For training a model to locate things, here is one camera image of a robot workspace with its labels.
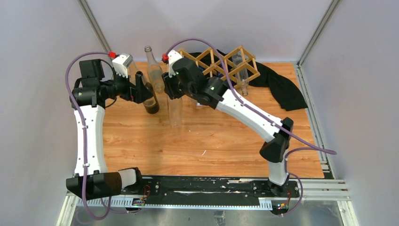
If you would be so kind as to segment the clear bottle black label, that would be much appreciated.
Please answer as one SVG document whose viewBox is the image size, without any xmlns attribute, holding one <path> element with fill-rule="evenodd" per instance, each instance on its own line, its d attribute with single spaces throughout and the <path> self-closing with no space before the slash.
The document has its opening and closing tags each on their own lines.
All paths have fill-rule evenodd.
<svg viewBox="0 0 399 226">
<path fill-rule="evenodd" d="M 145 46 L 144 51 L 147 57 L 147 75 L 153 86 L 154 91 L 157 93 L 164 92 L 164 81 L 162 79 L 163 70 L 160 64 L 156 61 L 151 46 Z"/>
</svg>

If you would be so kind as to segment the slim clear glass bottle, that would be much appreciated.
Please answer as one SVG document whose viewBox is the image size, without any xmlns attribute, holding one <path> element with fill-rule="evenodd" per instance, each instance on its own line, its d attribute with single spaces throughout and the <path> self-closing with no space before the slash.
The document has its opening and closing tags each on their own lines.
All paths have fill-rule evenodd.
<svg viewBox="0 0 399 226">
<path fill-rule="evenodd" d="M 168 119 L 171 127 L 180 128 L 183 123 L 183 100 L 182 98 L 171 99 L 167 97 Z"/>
</svg>

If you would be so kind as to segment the clear bottle white label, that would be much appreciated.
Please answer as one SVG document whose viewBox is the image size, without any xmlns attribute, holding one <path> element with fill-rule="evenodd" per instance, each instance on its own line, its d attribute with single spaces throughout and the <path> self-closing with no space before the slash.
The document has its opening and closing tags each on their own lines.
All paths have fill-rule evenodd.
<svg viewBox="0 0 399 226">
<path fill-rule="evenodd" d="M 130 64 L 128 65 L 129 81 L 133 84 L 136 84 L 135 74 L 138 71 L 138 68 L 133 60 L 133 57 L 130 54 L 128 54 L 128 59 L 130 60 Z"/>
</svg>

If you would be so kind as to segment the dark green wine bottle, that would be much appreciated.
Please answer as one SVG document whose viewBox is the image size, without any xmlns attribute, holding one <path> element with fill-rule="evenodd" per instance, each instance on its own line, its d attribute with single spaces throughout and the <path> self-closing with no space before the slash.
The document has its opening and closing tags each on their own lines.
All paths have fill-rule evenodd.
<svg viewBox="0 0 399 226">
<path fill-rule="evenodd" d="M 153 90 L 153 87 L 150 82 L 147 82 L 145 86 L 152 93 L 153 96 L 150 99 L 147 99 L 146 101 L 144 101 L 143 105 L 144 105 L 147 113 L 156 114 L 160 109 L 160 106 L 159 106 L 159 103 L 158 103 L 158 100 L 156 97 L 156 93 Z"/>
</svg>

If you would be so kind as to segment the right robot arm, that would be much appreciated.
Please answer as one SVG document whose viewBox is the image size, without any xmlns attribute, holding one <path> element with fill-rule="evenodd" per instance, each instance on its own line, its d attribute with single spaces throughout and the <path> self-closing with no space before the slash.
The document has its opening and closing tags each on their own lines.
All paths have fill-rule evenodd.
<svg viewBox="0 0 399 226">
<path fill-rule="evenodd" d="M 287 192 L 289 173 L 284 155 L 289 148 L 294 122 L 268 115 L 230 89 L 228 82 L 216 76 L 206 77 L 196 63 L 180 55 L 168 57 L 168 72 L 162 75 L 165 93 L 170 99 L 188 96 L 201 105 L 224 112 L 239 120 L 263 140 L 259 154 L 268 162 L 269 176 L 266 190 L 274 196 Z"/>
</svg>

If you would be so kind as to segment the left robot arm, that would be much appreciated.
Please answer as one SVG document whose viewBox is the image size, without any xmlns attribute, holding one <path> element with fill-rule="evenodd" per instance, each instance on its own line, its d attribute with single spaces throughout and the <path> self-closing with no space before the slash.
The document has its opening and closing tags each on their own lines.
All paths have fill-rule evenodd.
<svg viewBox="0 0 399 226">
<path fill-rule="evenodd" d="M 132 59 L 123 55 L 113 59 L 113 79 L 103 81 L 101 59 L 79 62 L 81 77 L 75 81 L 71 102 L 78 127 L 78 159 L 66 188 L 87 200 L 119 195 L 126 188 L 140 194 L 144 181 L 137 167 L 108 172 L 103 145 L 103 121 L 106 100 L 118 97 L 140 104 L 153 97 L 145 87 L 145 78 Z"/>
</svg>

